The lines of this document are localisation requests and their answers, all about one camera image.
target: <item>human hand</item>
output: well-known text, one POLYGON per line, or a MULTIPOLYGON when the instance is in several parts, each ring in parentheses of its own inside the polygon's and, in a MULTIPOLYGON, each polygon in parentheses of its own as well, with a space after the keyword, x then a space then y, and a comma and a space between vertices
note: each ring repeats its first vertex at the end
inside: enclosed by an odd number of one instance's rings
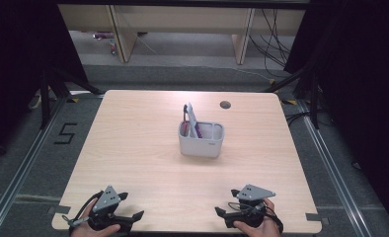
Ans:
MULTIPOLYGON (((271 202, 268 198, 265 198, 264 202, 268 208, 274 211, 273 202, 271 202)), ((274 215, 274 213, 272 213, 269 209, 267 210, 267 214, 274 215)), ((280 237, 277 225, 268 216, 264 217, 262 224, 257 228, 251 227, 242 221, 234 221, 234 226, 247 234, 249 237, 280 237)))
MULTIPOLYGON (((96 201, 97 199, 94 198, 87 205, 86 209, 84 210, 80 218, 89 216, 90 210, 93 208, 93 205, 96 203, 96 201)), ((74 230, 71 233, 71 237, 108 237, 112 234, 115 234, 119 230, 120 230, 120 225, 115 224, 115 225, 108 226, 103 230, 96 231, 90 227, 89 223, 84 222, 74 228, 74 230)))

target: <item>gray floor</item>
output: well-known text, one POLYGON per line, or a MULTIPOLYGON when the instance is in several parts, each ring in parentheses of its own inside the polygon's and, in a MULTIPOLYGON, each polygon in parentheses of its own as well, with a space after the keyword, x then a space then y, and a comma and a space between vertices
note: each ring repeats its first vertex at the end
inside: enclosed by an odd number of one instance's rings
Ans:
MULTIPOLYGON (((258 92, 270 85, 270 79, 281 80, 287 74, 279 71, 250 43, 244 65, 235 63, 229 36, 191 34, 141 35, 126 64, 111 54, 110 40, 92 39, 93 33, 71 32, 90 82, 100 89, 148 90, 214 90, 258 92)), ((293 38, 282 38, 291 45, 293 38)), ((68 85, 71 90, 80 88, 68 85)), ((290 100, 294 85, 279 90, 282 100, 290 100)), ((0 236, 67 236, 51 228, 52 215, 63 194, 86 135, 102 99, 87 97, 77 103, 66 103, 44 142, 31 171, 0 226, 0 236), (66 122, 75 133, 68 145, 59 131, 66 122)), ((299 112, 298 106, 282 105, 286 115, 299 112)), ((364 216, 372 236, 389 236, 389 216, 360 171, 350 165, 352 155, 343 143, 327 114, 319 114, 320 132, 343 175, 350 194, 364 216)), ((5 142, 7 153, 0 156, 0 196, 12 181, 18 167, 38 135, 40 110, 24 115, 18 128, 5 142)), ((357 236, 332 179, 309 135, 303 118, 294 122, 290 131, 298 151, 313 199, 323 221, 323 230, 316 236, 357 236)), ((165 234, 161 236, 185 236, 165 234)), ((303 236, 289 234, 286 236, 303 236)))

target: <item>white container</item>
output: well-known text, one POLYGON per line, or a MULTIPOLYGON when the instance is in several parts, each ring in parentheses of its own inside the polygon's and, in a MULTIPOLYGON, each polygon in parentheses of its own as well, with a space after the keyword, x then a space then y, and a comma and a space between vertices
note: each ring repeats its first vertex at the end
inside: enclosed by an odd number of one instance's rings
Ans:
POLYGON ((183 122, 180 123, 178 134, 180 151, 184 155, 216 158, 220 154, 225 130, 217 122, 199 121, 198 128, 202 138, 195 138, 188 122, 187 132, 183 131, 183 122))

